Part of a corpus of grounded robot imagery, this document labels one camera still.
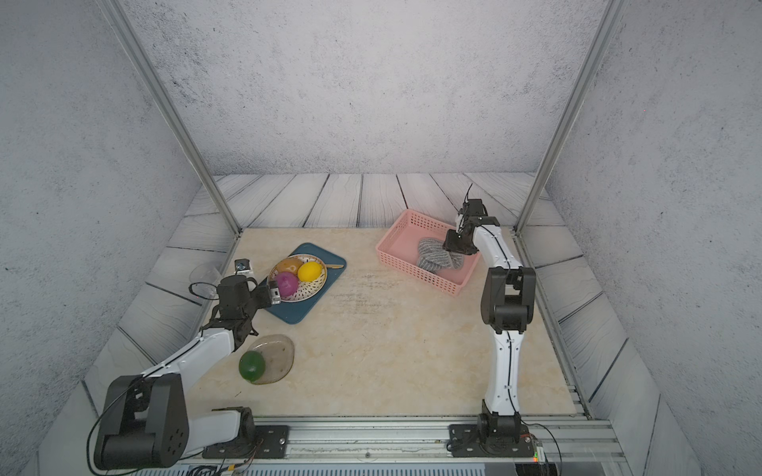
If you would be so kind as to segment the grey striped square dishcloth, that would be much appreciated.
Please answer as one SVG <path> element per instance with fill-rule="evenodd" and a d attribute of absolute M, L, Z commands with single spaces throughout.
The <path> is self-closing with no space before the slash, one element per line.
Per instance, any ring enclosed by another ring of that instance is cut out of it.
<path fill-rule="evenodd" d="M 446 251 L 441 240 L 427 237 L 419 241 L 417 266 L 424 271 L 436 274 L 442 270 L 460 270 L 463 265 L 464 256 Z"/>

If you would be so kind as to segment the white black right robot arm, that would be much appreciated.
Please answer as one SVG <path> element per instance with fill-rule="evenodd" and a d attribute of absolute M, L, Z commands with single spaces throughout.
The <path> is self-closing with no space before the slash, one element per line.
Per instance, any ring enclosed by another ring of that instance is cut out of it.
<path fill-rule="evenodd" d="M 491 329 L 490 379 L 478 416 L 477 440 L 483 447 L 518 443 L 526 434 L 518 397 L 524 334 L 535 311 L 536 272 L 510 251 L 496 217 L 478 198 L 465 198 L 456 229 L 446 233 L 444 250 L 480 255 L 487 275 L 480 301 L 482 321 Z"/>

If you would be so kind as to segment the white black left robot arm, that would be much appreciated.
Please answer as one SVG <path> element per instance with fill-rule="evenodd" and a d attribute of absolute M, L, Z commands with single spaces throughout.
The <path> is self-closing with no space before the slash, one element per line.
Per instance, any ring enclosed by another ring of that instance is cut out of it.
<path fill-rule="evenodd" d="M 154 367 L 110 384 L 85 444 L 91 474 L 169 468 L 195 453 L 249 459 L 266 446 L 267 436 L 257 430 L 248 408 L 215 410 L 198 418 L 188 413 L 186 393 L 254 335 L 257 311 L 281 301 L 276 285 L 239 274 L 223 278 L 216 295 L 210 321 L 188 344 Z"/>

